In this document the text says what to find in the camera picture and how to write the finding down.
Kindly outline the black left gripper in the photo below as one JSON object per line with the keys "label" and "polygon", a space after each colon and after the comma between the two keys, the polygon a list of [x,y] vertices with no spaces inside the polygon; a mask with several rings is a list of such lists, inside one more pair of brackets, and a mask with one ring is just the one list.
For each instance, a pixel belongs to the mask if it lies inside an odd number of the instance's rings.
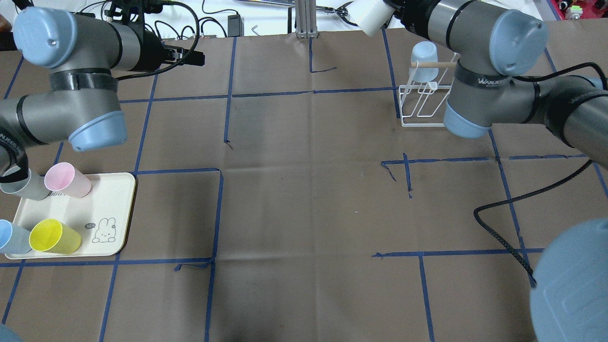
{"label": "black left gripper", "polygon": [[162,64],[176,63],[203,67],[206,64],[206,55],[195,50],[165,50],[161,40],[144,29],[140,41],[138,72],[156,72]]}

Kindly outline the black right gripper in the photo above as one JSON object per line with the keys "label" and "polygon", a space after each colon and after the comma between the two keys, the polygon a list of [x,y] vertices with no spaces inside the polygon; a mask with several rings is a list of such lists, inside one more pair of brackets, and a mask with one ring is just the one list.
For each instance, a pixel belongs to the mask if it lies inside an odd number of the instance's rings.
{"label": "black right gripper", "polygon": [[388,0],[394,9],[394,17],[409,32],[417,36],[428,36],[428,22],[433,11],[432,0]]}

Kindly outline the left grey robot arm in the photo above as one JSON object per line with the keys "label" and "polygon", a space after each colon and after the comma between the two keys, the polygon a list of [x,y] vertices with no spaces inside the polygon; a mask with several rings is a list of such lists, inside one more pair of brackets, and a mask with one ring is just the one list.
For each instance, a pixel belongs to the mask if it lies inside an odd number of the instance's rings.
{"label": "left grey robot arm", "polygon": [[113,0],[104,21],[16,0],[20,9],[11,32],[2,33],[1,50],[15,50],[33,65],[49,70],[50,91],[1,101],[1,182],[24,181],[29,174],[28,147],[69,141],[78,152],[124,143],[127,129],[117,95],[119,82],[155,76],[180,65],[203,66],[195,50],[165,45],[145,27],[145,14],[167,0]]}

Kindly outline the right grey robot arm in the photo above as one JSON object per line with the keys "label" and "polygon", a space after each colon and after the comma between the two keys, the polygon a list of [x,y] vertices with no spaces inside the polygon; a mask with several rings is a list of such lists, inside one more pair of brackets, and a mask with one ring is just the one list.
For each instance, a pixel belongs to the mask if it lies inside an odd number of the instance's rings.
{"label": "right grey robot arm", "polygon": [[552,190],[592,164],[607,166],[607,79],[592,62],[546,76],[525,76],[545,51],[546,24],[478,0],[389,0],[389,13],[417,36],[459,55],[444,126],[480,138],[493,124],[544,125],[588,160],[556,183],[473,212],[528,274],[530,312],[539,342],[607,340],[607,220],[591,219],[559,235],[537,267],[517,252],[480,212]]}

